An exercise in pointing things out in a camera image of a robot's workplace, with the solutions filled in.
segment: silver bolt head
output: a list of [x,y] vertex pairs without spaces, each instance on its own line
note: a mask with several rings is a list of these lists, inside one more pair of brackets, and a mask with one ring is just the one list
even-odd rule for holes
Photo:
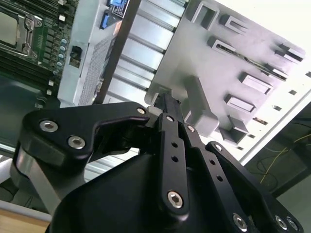
[[174,208],[180,209],[183,206],[183,199],[178,193],[171,191],[167,194],[167,198]]
[[298,226],[296,225],[296,223],[290,217],[287,217],[286,219],[288,223],[295,229],[295,231],[298,231]]
[[74,149],[80,150],[86,146],[86,142],[84,139],[80,138],[79,136],[71,136],[68,139],[68,145]]
[[194,129],[191,125],[188,125],[187,128],[188,128],[188,130],[190,130],[191,132],[194,132],[194,131],[195,131],[195,129]]
[[221,146],[219,146],[218,144],[214,144],[215,145],[215,147],[217,148],[217,150],[219,150],[219,151],[222,151],[223,150],[223,148],[221,147]]
[[171,122],[173,122],[173,121],[174,121],[174,118],[173,118],[173,117],[171,117],[171,116],[166,116],[166,119],[167,119],[167,120],[169,120],[169,121],[171,121]]
[[28,27],[28,29],[31,29],[31,26],[32,26],[33,22],[30,19],[27,18],[27,19],[25,19],[25,24]]
[[30,51],[29,48],[25,47],[25,48],[23,48],[22,53],[23,54],[28,54],[29,51]]
[[142,108],[138,108],[137,111],[140,113],[140,114],[146,114],[146,111]]
[[36,27],[41,27],[41,26],[42,26],[41,21],[36,21],[36,22],[35,22],[35,26],[36,26]]
[[51,120],[44,120],[40,122],[39,126],[41,130],[49,133],[53,133],[58,130],[58,125]]
[[276,223],[277,223],[283,230],[287,230],[287,225],[286,225],[286,223],[285,223],[279,216],[276,216]]
[[234,213],[233,214],[233,221],[234,224],[242,231],[242,232],[247,232],[247,225],[246,222],[241,218],[240,215]]

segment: cpu socket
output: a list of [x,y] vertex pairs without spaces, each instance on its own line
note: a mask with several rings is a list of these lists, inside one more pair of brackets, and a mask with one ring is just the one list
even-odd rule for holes
[[37,58],[32,50],[33,33],[42,19],[9,2],[0,2],[0,49],[23,57]]

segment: wooden surface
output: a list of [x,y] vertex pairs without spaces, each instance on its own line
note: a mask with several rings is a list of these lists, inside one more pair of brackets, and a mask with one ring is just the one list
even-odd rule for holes
[[49,223],[0,209],[0,233],[44,233]]

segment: blue connector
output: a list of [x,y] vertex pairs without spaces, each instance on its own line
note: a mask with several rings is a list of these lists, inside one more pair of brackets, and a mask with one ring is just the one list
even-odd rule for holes
[[101,29],[105,29],[108,26],[108,19],[109,19],[110,15],[107,13],[104,13],[103,19],[102,19],[102,23],[101,23]]
[[110,0],[109,4],[113,6],[123,6],[124,0]]

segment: green circuit board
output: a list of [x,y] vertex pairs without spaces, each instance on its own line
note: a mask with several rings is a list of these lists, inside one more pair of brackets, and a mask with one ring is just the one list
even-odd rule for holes
[[[77,5],[78,0],[0,0],[0,73],[42,90],[53,80],[57,91]],[[21,43],[23,35],[28,43]]]

